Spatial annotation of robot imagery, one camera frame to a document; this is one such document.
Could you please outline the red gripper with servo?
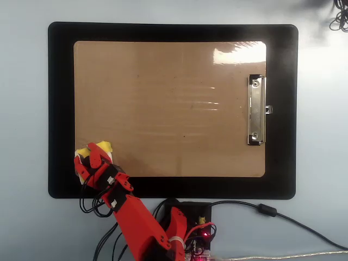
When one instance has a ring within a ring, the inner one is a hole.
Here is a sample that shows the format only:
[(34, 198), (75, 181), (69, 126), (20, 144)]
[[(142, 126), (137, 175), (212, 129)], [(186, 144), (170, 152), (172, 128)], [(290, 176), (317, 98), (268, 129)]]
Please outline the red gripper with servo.
[(111, 184), (111, 179), (126, 174), (124, 170), (110, 163), (110, 157), (97, 144), (91, 142), (87, 145), (90, 156), (77, 155), (74, 158), (74, 169), (85, 187), (101, 191)]

